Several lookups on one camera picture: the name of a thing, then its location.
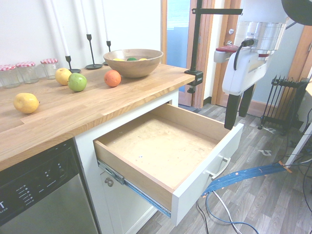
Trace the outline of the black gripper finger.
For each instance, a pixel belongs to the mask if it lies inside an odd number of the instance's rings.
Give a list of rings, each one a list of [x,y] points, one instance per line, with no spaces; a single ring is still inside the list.
[[[229,94],[227,107],[226,107],[225,123],[224,123],[224,127],[228,130],[231,130],[235,124],[240,100],[241,100],[241,95],[236,96],[236,95]]]
[[[249,109],[253,94],[254,94],[254,87],[255,84],[249,87],[246,91],[243,93],[243,97],[241,99],[241,103],[239,106],[239,116],[245,117],[247,115],[247,111]]]

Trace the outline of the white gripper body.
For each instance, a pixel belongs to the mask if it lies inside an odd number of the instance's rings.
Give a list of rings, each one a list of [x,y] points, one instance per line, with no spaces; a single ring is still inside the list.
[[[258,56],[259,53],[252,52],[249,49],[241,50],[235,70],[235,54],[231,55],[223,79],[223,92],[231,95],[240,95],[264,77],[269,61],[263,60]]]

